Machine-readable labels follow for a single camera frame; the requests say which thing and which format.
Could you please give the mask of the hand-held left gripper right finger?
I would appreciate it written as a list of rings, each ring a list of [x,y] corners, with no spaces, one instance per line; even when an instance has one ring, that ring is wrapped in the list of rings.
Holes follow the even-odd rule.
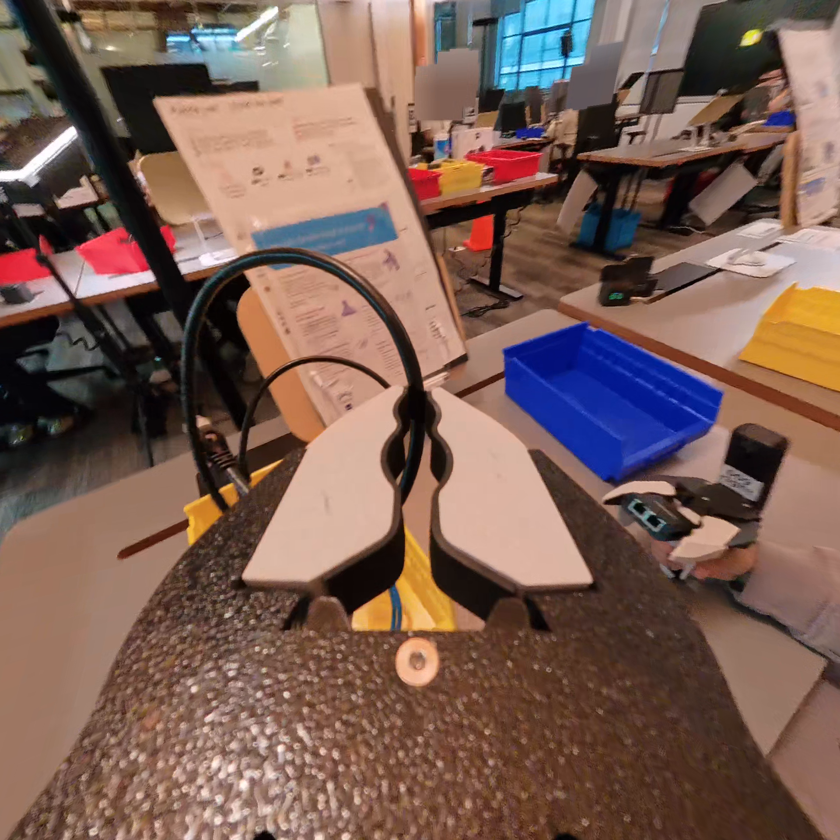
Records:
[[[437,587],[486,622],[500,602],[589,589],[594,576],[528,447],[493,417],[429,393]]]

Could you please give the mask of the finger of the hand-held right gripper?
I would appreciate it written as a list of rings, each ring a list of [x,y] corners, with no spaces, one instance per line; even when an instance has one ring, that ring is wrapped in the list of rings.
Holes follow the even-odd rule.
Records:
[[[666,480],[632,480],[609,490],[602,498],[604,505],[620,505],[621,499],[642,495],[673,498],[677,494],[675,485]]]
[[[668,571],[687,578],[699,564],[719,558],[742,528],[720,518],[701,518],[685,537],[679,538],[668,556]]]

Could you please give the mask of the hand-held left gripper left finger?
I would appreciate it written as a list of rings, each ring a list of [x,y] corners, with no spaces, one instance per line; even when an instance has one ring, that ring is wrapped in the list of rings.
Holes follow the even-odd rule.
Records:
[[[405,390],[354,408],[305,448],[241,580],[337,600],[354,613],[403,572]]]

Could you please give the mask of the black network adapter box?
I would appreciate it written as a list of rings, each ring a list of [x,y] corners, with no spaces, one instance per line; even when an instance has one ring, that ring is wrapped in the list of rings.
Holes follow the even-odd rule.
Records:
[[[676,543],[700,526],[701,517],[683,508],[676,497],[652,493],[631,495],[622,504],[629,517],[654,540]]]

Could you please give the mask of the person's right forearm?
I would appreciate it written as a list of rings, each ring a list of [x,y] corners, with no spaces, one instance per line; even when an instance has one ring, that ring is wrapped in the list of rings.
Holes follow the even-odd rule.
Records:
[[[737,601],[839,663],[839,552],[760,542]]]

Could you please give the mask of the grey desk with wooden edge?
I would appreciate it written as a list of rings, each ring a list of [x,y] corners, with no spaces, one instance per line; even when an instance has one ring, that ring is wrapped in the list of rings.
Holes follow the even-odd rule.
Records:
[[[794,259],[778,275],[751,279],[723,271],[658,301],[604,308],[597,285],[563,297],[559,311],[638,347],[824,427],[839,428],[839,397],[816,384],[741,361],[760,318],[792,283],[838,290],[836,251],[780,242]]]

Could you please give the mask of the person's right hand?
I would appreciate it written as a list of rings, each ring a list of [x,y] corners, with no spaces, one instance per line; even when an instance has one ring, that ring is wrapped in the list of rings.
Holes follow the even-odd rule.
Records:
[[[700,581],[735,581],[752,570],[759,556],[759,545],[754,543],[745,548],[728,549],[717,558],[697,563],[686,571],[672,559],[673,549],[669,543],[652,542],[649,550],[657,564],[681,580],[692,576]]]

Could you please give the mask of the blue plastic bin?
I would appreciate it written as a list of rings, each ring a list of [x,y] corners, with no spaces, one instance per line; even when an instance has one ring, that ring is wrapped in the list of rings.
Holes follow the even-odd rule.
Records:
[[[510,400],[602,480],[618,482],[704,437],[722,390],[587,322],[507,347]]]

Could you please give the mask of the black tablet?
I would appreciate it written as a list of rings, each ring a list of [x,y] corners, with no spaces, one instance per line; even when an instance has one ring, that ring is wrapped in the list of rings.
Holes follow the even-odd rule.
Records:
[[[697,283],[709,278],[719,272],[719,269],[707,265],[695,265],[690,263],[678,263],[650,275],[654,280],[652,295],[647,299],[648,303],[669,297],[679,291],[694,286]]]

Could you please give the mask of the black device with green display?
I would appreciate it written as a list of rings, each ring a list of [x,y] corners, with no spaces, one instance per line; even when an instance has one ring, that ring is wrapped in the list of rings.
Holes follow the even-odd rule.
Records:
[[[651,298],[658,281],[650,270],[652,256],[632,256],[602,268],[597,301],[603,308],[625,307],[636,299]]]

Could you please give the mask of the printed instruction sheet stand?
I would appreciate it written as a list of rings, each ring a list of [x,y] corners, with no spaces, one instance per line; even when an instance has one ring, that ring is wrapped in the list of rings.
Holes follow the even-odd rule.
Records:
[[[293,247],[357,271],[391,305],[423,378],[467,356],[426,223],[394,139],[361,84],[157,98],[154,106],[238,256]],[[371,305],[323,270],[246,272],[292,359],[362,363],[391,385],[406,376]],[[378,387],[336,364],[299,372],[325,425]]]

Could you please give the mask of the small yellow plastic bin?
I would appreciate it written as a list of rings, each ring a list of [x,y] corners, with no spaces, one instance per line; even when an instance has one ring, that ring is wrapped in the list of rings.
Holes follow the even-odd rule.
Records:
[[[447,196],[481,188],[485,166],[468,160],[441,159],[433,161],[428,170],[437,176],[438,194]]]

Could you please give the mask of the black tripod pole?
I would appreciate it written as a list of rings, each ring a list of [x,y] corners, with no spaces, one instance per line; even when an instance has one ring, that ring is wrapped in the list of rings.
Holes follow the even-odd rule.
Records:
[[[51,3],[13,1],[14,16],[25,31],[41,66],[53,83],[66,115],[104,181],[122,225],[140,245],[154,280],[181,326],[192,306],[195,288],[183,277],[81,64],[63,35]]]

